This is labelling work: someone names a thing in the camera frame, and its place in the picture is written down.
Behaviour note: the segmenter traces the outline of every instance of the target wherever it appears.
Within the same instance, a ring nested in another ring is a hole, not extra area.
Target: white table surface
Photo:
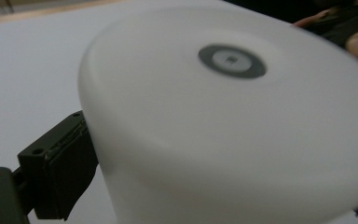
[[[81,109],[76,76],[91,39],[112,21],[149,5],[119,2],[0,23],[0,166],[16,169],[21,150]],[[34,212],[29,218],[34,224],[63,223],[37,220]],[[66,223],[117,223],[100,169]],[[358,224],[358,219],[348,213],[330,223]]]

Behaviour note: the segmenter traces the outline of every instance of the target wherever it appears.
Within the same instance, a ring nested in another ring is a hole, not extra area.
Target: white cylinder
[[[323,223],[357,207],[358,62],[223,2],[165,5],[116,21],[81,64],[118,223]]]

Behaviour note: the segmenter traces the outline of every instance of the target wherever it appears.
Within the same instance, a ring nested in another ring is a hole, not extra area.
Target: black clamp
[[[67,219],[88,188],[98,160],[82,112],[64,119],[19,155],[15,172],[0,167],[0,224]]]

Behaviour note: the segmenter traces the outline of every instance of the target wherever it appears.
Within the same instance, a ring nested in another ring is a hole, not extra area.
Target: circular marker
[[[266,74],[266,66],[253,53],[226,45],[210,45],[200,50],[201,61],[222,75],[256,78]]]

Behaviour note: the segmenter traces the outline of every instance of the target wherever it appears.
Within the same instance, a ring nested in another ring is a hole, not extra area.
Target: screw hole
[[[37,148],[37,149],[32,151],[32,154],[33,155],[39,155],[39,154],[43,153],[44,151],[45,151],[45,149],[43,149],[43,148]]]

